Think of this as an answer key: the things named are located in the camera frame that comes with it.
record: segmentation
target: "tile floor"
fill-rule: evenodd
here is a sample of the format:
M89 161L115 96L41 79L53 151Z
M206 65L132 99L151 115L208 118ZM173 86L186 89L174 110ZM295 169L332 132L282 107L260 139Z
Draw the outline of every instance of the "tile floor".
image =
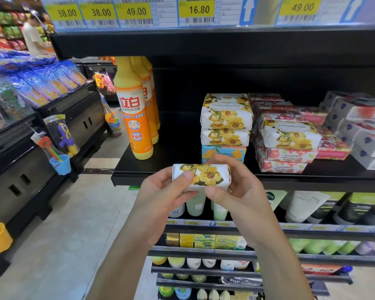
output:
M128 146L123 134L108 138L85 168L114 169ZM53 212L35 219L11 247L12 264L0 278L0 300L82 300L134 204L127 186L110 175L82 174L51 199ZM135 300L157 299L156 274L147 258ZM327 283L320 300L375 300L375 268L356 267L354 284Z

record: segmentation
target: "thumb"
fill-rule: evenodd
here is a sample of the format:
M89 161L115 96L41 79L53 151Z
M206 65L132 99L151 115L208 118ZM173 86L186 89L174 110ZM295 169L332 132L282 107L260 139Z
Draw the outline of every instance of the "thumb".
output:
M175 199L178 197L193 182L193 179L194 173L192 171L184 171L162 190L165 198Z
M225 191L217 186L207 186L204 189L205 195L213 200L216 204L219 204L223 208L233 213L240 199L232 196L229 191Z

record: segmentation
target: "white shirt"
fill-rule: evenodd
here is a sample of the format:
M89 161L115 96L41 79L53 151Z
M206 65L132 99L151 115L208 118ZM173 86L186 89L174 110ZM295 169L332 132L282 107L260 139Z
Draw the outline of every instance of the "white shirt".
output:
M34 26L30 25L29 23L24 23L22 34L24 35L26 46L28 47L31 55L38 56L46 54L45 50L37 48L34 44L34 42L44 44L43 40L40 38L38 30Z

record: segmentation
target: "orange bottle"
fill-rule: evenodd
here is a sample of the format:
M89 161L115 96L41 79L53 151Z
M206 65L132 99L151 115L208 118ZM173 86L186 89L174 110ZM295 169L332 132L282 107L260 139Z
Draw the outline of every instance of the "orange bottle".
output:
M153 144L156 144L158 141L158 130L157 130L157 124L155 122L153 91L151 89L150 72L142 64L140 57L131 57L131 62L132 62L133 69L140 76L142 84L143 84L144 98L146 101L146 109L147 109L147 113L149 117L151 140Z
M155 93L155 87L154 87L153 65L151 65L150 61L147 60L146 57L141 57L141 61L142 61L143 65L150 72L151 90L153 91L153 104L154 104L155 122L157 124L157 130L159 130L160 129L160 114L158 112L157 94Z
M133 70L130 57L115 57L118 70L114 77L131 149L135 157L145 160L153 155L149 116L140 76Z

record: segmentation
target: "hand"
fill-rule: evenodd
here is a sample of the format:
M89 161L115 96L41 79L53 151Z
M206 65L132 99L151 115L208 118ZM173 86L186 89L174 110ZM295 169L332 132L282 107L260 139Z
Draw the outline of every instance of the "hand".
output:
M282 233L279 222L272 211L264 187L249 169L235 158L215 154L208 164L228 164L232 181L230 191L217 186L207 186L207 197L226 208L246 242L254 247L270 234Z
M172 181L172 167L146 178L124 225L128 233L152 247L164 232L169 214L197 195L198 191L181 194L193 179L193 172L185 171Z

